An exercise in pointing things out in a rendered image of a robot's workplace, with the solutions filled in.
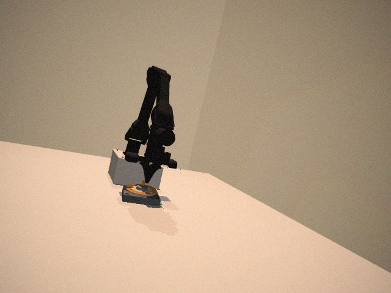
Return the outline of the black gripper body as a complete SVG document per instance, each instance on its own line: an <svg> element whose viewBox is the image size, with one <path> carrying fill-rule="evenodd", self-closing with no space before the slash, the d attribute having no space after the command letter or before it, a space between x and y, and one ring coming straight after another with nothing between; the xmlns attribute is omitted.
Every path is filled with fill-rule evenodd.
<svg viewBox="0 0 391 293"><path fill-rule="evenodd" d="M137 153L127 152L125 154L125 160L128 161L128 162L134 162L134 163L137 163L138 161L140 161L142 165L149 165L150 163L152 163L152 162L149 161L150 157L147 156L149 149L150 148L161 149L161 147L163 145L148 140L146 146L147 147L146 147L146 151L144 153L144 157L143 156L139 156ZM152 164L154 166L156 166L156 167L161 167L161 165L159 165L157 163L152 163ZM169 162L163 162L163 165L167 165L169 168L177 169L177 162L175 160L173 160L173 159L170 159Z"/></svg>

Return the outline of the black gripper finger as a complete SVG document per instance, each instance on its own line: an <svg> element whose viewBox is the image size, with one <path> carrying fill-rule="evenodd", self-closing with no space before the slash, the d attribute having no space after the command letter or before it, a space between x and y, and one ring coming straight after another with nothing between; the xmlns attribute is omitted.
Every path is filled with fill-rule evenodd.
<svg viewBox="0 0 391 293"><path fill-rule="evenodd" d="M158 169L162 169L162 167L156 167L154 166L153 164L150 164L150 169L149 169L149 175L148 175L148 182L151 180L152 176L154 175L154 173L158 170Z"/></svg>
<svg viewBox="0 0 391 293"><path fill-rule="evenodd" d="M140 162L141 164L141 162ZM144 169L144 176L145 176L145 182L147 183L148 182L148 175L149 175L149 169L150 169L150 165L142 165L141 166L143 167Z"/></svg>

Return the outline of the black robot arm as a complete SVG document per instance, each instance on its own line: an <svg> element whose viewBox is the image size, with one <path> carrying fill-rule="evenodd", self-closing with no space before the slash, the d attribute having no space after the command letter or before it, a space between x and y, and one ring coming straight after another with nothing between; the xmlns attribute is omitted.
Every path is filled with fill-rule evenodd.
<svg viewBox="0 0 391 293"><path fill-rule="evenodd" d="M171 75L166 70L152 66L147 70L147 91L142 103L138 119L134 121L125 134L128 141L124 154L127 152L139 153L141 144L145 145L147 140L170 146L175 141L173 109L169 104L169 85ZM153 108L156 99L156 106ZM153 109L153 110L152 110ZM149 128L148 121L151 114L152 125ZM150 133L149 133L150 132ZM130 139L131 138L131 139ZM136 140L132 140L136 139ZM140 141L137 141L140 140ZM169 162L171 153L161 149L150 148L149 161L162 165Z"/></svg>

